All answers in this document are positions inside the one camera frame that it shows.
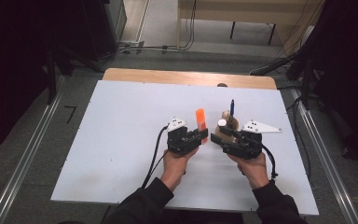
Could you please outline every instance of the left hand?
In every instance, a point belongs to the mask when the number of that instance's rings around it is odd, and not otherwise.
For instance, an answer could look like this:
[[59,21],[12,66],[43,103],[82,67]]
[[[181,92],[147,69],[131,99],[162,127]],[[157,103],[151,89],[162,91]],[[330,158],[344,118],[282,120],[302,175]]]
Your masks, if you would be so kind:
[[164,153],[167,152],[167,154],[165,154],[163,159],[164,173],[161,176],[161,181],[173,192],[180,184],[182,176],[185,174],[188,160],[190,160],[199,149],[196,148],[185,154],[185,156],[179,156],[167,150],[168,149],[164,151]]

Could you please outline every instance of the cable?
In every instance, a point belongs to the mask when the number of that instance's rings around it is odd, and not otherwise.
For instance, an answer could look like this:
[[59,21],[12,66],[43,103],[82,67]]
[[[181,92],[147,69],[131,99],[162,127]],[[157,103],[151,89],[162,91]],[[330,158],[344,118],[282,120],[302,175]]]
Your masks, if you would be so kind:
[[286,44],[287,40],[289,39],[290,35],[292,34],[292,32],[295,30],[298,22],[301,20],[301,18],[304,16],[304,12],[305,12],[305,7],[307,6],[308,4],[308,0],[305,2],[304,6],[303,6],[303,9],[302,9],[302,12],[301,12],[301,16],[298,18],[298,20],[296,21],[295,25],[293,26],[292,30],[290,31],[289,33],[289,36],[287,36],[286,40],[284,41],[284,43],[281,42],[282,44],[282,47],[281,49],[278,51],[278,53],[275,55],[275,58],[278,56],[279,52],[283,49],[284,45]]
[[[144,183],[143,183],[143,185],[142,185],[142,189],[144,189],[144,188],[146,187],[147,182],[148,182],[149,179],[150,179],[150,176],[153,174],[153,172],[156,170],[156,167],[158,166],[159,162],[162,160],[162,158],[163,158],[163,157],[165,156],[165,154],[167,154],[167,152],[168,152],[168,151],[166,151],[166,152],[164,153],[164,155],[162,155],[162,157],[158,160],[156,166],[153,168],[153,165],[154,165],[154,162],[155,162],[156,156],[157,156],[158,145],[159,145],[159,139],[161,138],[162,133],[163,133],[167,128],[168,128],[168,125],[165,126],[165,127],[163,127],[163,128],[161,129],[161,131],[159,132],[159,134],[158,134],[158,138],[157,138],[157,142],[156,142],[156,147],[155,147],[155,153],[154,153],[154,155],[153,155],[153,160],[152,160],[152,163],[150,164],[149,172],[147,172],[147,176],[146,176],[145,181],[144,181]],[[106,216],[107,216],[107,214],[109,213],[109,210],[111,209],[111,207],[112,207],[112,205],[107,206],[106,211],[105,211],[104,214],[103,214],[103,219],[101,220],[101,223],[103,223],[103,221],[106,219]]]
[[162,154],[161,158],[159,158],[158,162],[156,163],[156,165],[155,165],[155,167],[153,168],[152,173],[151,173],[150,175],[152,175],[152,174],[154,173],[154,171],[156,170],[156,168],[157,168],[159,162],[162,160],[162,158],[165,157],[165,155],[166,155],[167,153],[168,153],[168,150],[165,151],[164,154]]
[[144,49],[151,49],[151,50],[160,50],[160,51],[169,51],[169,52],[180,52],[180,51],[186,51],[189,50],[194,43],[194,20],[196,17],[196,9],[197,9],[197,0],[194,1],[194,5],[191,12],[190,17],[190,37],[187,40],[186,44],[184,46],[179,46],[179,49],[176,46],[168,45],[168,46],[150,46],[150,47],[126,47],[124,49],[118,49],[116,53],[122,53],[128,50],[144,50]]
[[289,105],[289,107],[286,108],[286,111],[288,111],[290,108],[292,108],[292,106],[295,105],[300,99],[301,99],[301,96],[299,96],[297,99],[295,99],[295,101],[291,105]]
[[252,71],[250,71],[250,72],[249,72],[249,76],[250,76],[253,72],[255,72],[255,71],[257,71],[257,70],[260,70],[260,69],[263,69],[263,68],[267,68],[267,67],[269,67],[269,65],[266,65],[266,66],[263,66],[263,67],[256,68],[256,69],[254,69],[254,70],[252,70]]
[[275,177],[277,177],[278,174],[275,172],[275,159],[274,159],[274,156],[272,155],[271,151],[269,151],[269,149],[266,146],[264,146],[263,143],[261,143],[261,142],[257,142],[254,139],[251,139],[251,138],[248,138],[248,137],[245,137],[245,136],[242,136],[242,137],[246,141],[249,141],[249,142],[252,142],[254,144],[257,144],[257,145],[261,146],[264,150],[266,150],[267,155],[269,157],[269,160],[271,161],[271,164],[272,164],[271,178],[275,179]]
[[277,90],[285,90],[285,89],[300,89],[300,86],[285,86],[285,87],[278,87]]
[[267,155],[268,155],[268,157],[269,157],[269,160],[270,160],[271,163],[272,163],[271,178],[272,178],[272,179],[275,179],[275,177],[277,177],[278,174],[275,172],[275,159],[274,159],[274,156],[273,156],[272,153],[269,151],[269,149],[266,148],[266,146],[264,146],[263,144],[261,144],[261,147],[264,148],[264,150],[266,150]]
[[298,136],[300,137],[301,145],[304,148],[305,155],[306,155],[306,158],[307,158],[307,164],[308,164],[307,178],[310,181],[310,155],[308,154],[308,150],[305,147],[304,140],[302,138],[301,132],[297,127],[296,113],[298,111],[299,104],[300,104],[300,101],[297,101],[295,103],[295,106],[293,107],[293,120],[294,120],[294,123],[295,123],[295,139],[296,139],[296,142],[297,142],[297,134],[298,134]]
[[[307,27],[309,27],[310,22],[313,20],[313,16],[315,15],[315,13],[316,13],[316,11],[318,10],[318,8],[319,8],[319,6],[320,6],[321,3],[322,3],[322,1],[319,2],[319,3],[318,3],[318,6],[316,6],[315,10],[313,10],[312,15],[310,16],[310,19],[309,19],[309,21],[307,22]],[[296,45],[296,44],[298,43],[298,41],[304,39],[305,36],[306,36],[306,34],[304,34],[303,36],[301,36],[294,44],[292,44],[291,46],[289,46],[288,49],[290,49],[290,48],[292,48],[294,45]],[[278,51],[277,55],[278,55],[279,52],[283,49],[283,47],[284,47],[284,45],[282,45],[282,47],[281,47],[281,49]]]
[[147,172],[147,175],[146,175],[146,178],[145,178],[145,181],[143,183],[143,185],[141,186],[142,189],[144,189],[147,185],[147,182],[149,181],[151,175],[152,175],[152,169],[153,169],[153,165],[154,165],[154,162],[156,160],[156,156],[157,156],[157,151],[158,151],[158,145],[159,145],[159,139],[161,138],[161,135],[162,133],[168,128],[168,125],[163,127],[161,129],[161,131],[159,131],[159,134],[158,134],[158,138],[157,138],[157,142],[156,142],[156,147],[155,147],[155,152],[154,152],[154,155],[153,155],[153,160],[150,164],[150,168],[149,168],[149,171]]

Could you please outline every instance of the human hand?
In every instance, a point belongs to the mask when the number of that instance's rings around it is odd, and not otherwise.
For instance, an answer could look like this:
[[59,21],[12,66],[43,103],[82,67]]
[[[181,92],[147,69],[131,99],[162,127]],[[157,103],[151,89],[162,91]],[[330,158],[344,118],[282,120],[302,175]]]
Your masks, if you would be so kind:
[[252,189],[260,189],[269,183],[266,155],[263,152],[252,160],[244,160],[229,154],[227,155],[237,163],[238,169],[246,175]]
[[164,151],[164,173],[161,176],[161,181],[172,192],[180,184],[182,175],[186,172],[187,162],[199,149],[196,148],[191,152],[185,154],[185,156],[179,156],[166,149]]

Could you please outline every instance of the orange object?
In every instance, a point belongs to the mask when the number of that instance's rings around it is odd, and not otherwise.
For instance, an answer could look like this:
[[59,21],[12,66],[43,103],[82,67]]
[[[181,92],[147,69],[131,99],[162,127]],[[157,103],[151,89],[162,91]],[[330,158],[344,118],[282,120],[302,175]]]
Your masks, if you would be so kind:
[[[205,130],[206,129],[205,113],[202,108],[196,111],[196,118],[197,118],[197,126],[199,131]],[[208,141],[208,137],[202,139],[201,143],[205,144],[207,141]]]

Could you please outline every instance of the black equipment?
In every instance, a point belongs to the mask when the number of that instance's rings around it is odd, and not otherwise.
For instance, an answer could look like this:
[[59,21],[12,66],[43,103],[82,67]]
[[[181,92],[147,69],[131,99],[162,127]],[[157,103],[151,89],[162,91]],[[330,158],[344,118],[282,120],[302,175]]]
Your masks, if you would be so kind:
[[220,133],[227,136],[234,136],[236,138],[235,142],[227,142],[220,136],[211,133],[211,141],[219,145],[223,149],[224,153],[242,158],[244,160],[251,160],[257,158],[262,149],[265,149],[272,163],[271,178],[278,176],[278,174],[275,173],[275,159],[272,156],[272,153],[261,143],[261,133],[249,133],[246,131],[238,132],[225,126],[220,126],[219,128]]
[[208,129],[187,132],[187,127],[180,127],[168,132],[168,150],[184,156],[201,145],[202,139],[208,137]]

